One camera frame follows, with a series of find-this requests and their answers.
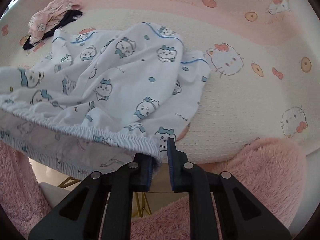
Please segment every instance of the pink fur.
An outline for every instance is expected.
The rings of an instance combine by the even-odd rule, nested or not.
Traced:
[[[51,211],[28,157],[0,141],[0,204],[27,239],[30,230]]]
[[[307,174],[305,156],[297,144],[289,139],[258,139],[229,161],[200,165],[214,173],[230,171],[286,227],[291,224],[303,195]],[[152,216],[134,221],[131,226],[132,240],[189,238],[187,197]]]

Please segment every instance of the garment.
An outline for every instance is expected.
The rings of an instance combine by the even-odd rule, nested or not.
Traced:
[[[80,7],[78,0],[54,0],[46,8],[35,13],[28,23],[30,43],[41,40],[45,33],[62,20],[68,10],[79,10]]]
[[[167,139],[177,139],[196,113],[210,72],[203,52],[183,52],[180,36],[162,36],[161,28],[140,23],[123,32],[81,35],[58,29],[52,53],[32,69],[0,68],[0,106],[7,112],[0,122],[10,131],[8,139],[17,125],[5,123],[13,125],[10,118],[17,116],[31,123],[21,124],[30,138],[26,154],[39,151],[42,143],[46,153],[52,152],[61,143],[60,135],[50,144],[46,140],[55,136],[34,133],[30,127],[38,124],[54,130],[47,130],[51,134],[151,155],[160,164]],[[69,163],[78,162],[68,149],[62,151]],[[107,151],[101,155],[108,156]],[[127,162],[114,153],[109,160]]]
[[[41,40],[39,40],[39,42],[44,40],[44,39],[46,39],[46,38],[48,38],[48,37],[53,36],[55,30],[67,25],[68,23],[76,21],[81,16],[82,16],[82,12],[79,11],[79,10],[68,10],[66,12],[66,14],[64,15],[64,17],[62,18],[62,20],[55,27],[53,27],[51,30],[49,30],[47,33],[45,33],[43,35],[43,37],[41,38]],[[34,46],[36,46],[36,44],[39,43],[39,42],[36,42],[36,43],[31,44],[30,43],[30,38],[31,38],[31,36],[29,36],[28,39],[26,40],[26,42],[23,44],[22,47],[23,47],[24,50],[31,49]]]

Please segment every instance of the blue trim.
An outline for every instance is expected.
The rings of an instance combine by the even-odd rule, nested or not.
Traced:
[[[205,63],[207,63],[204,59],[202,59],[202,58],[198,58],[198,59],[195,59],[195,60],[193,60],[193,61],[187,61],[187,62],[180,62],[181,64],[190,64],[190,63],[193,63],[193,62],[196,62],[196,61],[199,61],[199,60],[201,60],[201,61],[204,61]]]
[[[90,36],[89,37],[87,37],[87,38],[85,38],[83,41],[75,41],[75,42],[70,42],[71,44],[75,44],[75,43],[81,43],[81,42],[84,42],[84,41],[86,41],[87,39],[89,39],[94,33],[97,33],[97,32],[93,32],[93,33],[91,33],[90,34]]]
[[[58,39],[58,38],[62,39],[63,41],[67,41],[65,38],[62,38],[62,37],[58,36],[58,37],[56,37],[56,38],[52,41],[52,43],[53,43],[56,39]]]
[[[177,38],[177,37],[165,37],[165,36],[160,36],[160,35],[153,29],[153,27],[152,27],[149,23],[145,23],[145,24],[148,25],[148,26],[151,28],[151,30],[153,30],[153,32],[154,32],[158,37],[164,38],[164,39],[177,39],[177,40],[180,41],[181,44],[183,45],[183,42],[182,42],[179,38]]]

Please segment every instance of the hello kitty tablecloth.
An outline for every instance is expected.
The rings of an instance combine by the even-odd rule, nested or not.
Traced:
[[[1,66],[28,69],[51,51],[52,39],[27,52],[21,48],[30,17],[52,0],[34,1],[18,1],[1,19]],[[287,137],[306,154],[320,147],[319,20],[306,0],[80,1],[84,15],[63,30],[123,31],[139,22],[154,22],[164,26],[164,33],[179,33],[185,50],[206,55],[213,70],[199,109],[186,129],[175,134],[177,148],[190,161],[226,160],[257,137]],[[175,114],[183,118],[184,110]],[[29,126],[23,120],[20,125]],[[102,169],[92,165],[91,142],[75,139],[74,144],[80,151],[72,156],[62,155],[62,149],[29,156],[79,178]],[[110,161],[114,168],[123,163]]]

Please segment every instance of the beige floor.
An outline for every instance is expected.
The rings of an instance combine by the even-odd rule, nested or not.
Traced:
[[[68,178],[68,175],[55,171],[47,166],[30,160],[33,171],[38,182],[46,182],[54,186],[58,186],[62,181]],[[73,190],[79,183],[67,187],[68,190]],[[169,169],[167,164],[163,164],[160,171],[153,178],[150,191],[146,194],[152,212],[178,200],[187,195],[187,193],[173,193],[171,191]]]

